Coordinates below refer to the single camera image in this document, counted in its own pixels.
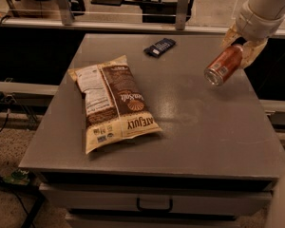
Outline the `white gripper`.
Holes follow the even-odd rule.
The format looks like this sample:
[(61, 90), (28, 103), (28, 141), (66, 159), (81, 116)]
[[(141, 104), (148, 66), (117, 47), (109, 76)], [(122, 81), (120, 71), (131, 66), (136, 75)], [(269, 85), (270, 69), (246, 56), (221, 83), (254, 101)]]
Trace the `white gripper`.
[(236, 23), (229, 27), (221, 42), (222, 48), (231, 46), (240, 36), (247, 42), (243, 44), (241, 68), (253, 63), (261, 51), (266, 47), (266, 38), (274, 35), (283, 22), (284, 17), (277, 19), (263, 18), (254, 13), (249, 3), (245, 2), (236, 18)]

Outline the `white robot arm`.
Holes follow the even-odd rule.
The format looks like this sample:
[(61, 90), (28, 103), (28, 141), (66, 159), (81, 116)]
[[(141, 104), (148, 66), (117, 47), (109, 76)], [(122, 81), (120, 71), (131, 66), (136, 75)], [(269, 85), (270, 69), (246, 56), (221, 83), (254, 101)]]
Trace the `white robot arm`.
[(240, 68), (248, 67), (267, 45), (285, 19), (285, 0), (248, 0), (228, 28), (221, 46), (227, 48), (243, 38)]

